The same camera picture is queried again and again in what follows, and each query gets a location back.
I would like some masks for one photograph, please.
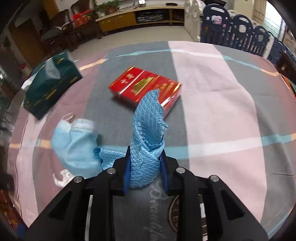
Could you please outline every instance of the table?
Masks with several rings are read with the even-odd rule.
[[[66,39],[67,39],[69,51],[72,52],[79,45],[79,41],[77,40],[77,34],[83,32],[83,30],[87,30],[87,29],[92,29],[95,32],[97,39],[102,38],[101,29],[98,26],[98,24],[96,23],[96,21],[94,19],[88,20],[85,24],[68,29],[64,33],[66,36]]]
[[[40,121],[21,108],[10,143],[8,172],[29,226],[61,190],[62,166],[50,146],[63,116],[96,122],[99,145],[126,151],[134,109],[114,101],[108,86],[130,66],[182,83],[165,122],[167,156],[195,175],[218,175],[257,218],[269,237],[295,204],[296,105],[266,59],[205,43],[170,41],[96,52],[76,62],[84,78]],[[157,178],[114,200],[115,236],[174,240],[167,197]]]

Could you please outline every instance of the blue rag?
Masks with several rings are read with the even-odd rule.
[[[158,102],[159,90],[149,91],[140,101],[133,117],[131,140],[130,187],[143,187],[159,173],[159,156],[165,143],[163,136],[168,125],[163,121],[164,110]],[[125,153],[114,150],[94,149],[94,156],[101,161],[103,170],[112,167]]]

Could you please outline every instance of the red cigarette carton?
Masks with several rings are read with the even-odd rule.
[[[138,105],[143,96],[150,90],[159,89],[158,102],[167,116],[181,94],[181,84],[158,74],[130,67],[119,76],[109,89],[121,99]]]

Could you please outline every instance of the navy blue fence panel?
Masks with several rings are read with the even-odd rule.
[[[248,50],[250,38],[253,34],[253,25],[248,17],[238,14],[233,18],[228,47],[243,51]]]
[[[270,54],[267,58],[274,65],[277,64],[277,62],[279,61],[279,59],[281,57],[280,50],[285,50],[285,47],[284,47],[283,43],[278,40],[278,38],[274,37],[274,43],[272,45]]]
[[[224,7],[218,4],[207,5],[203,9],[201,42],[226,45],[230,20]]]
[[[248,52],[255,55],[262,56],[268,41],[269,41],[269,34],[267,30],[262,26],[257,26],[254,29],[254,33],[251,39]]]

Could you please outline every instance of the cabinet drawer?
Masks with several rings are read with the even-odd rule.
[[[119,14],[99,21],[99,25],[103,32],[108,32],[119,28],[125,28],[136,24],[137,22],[134,12]]]

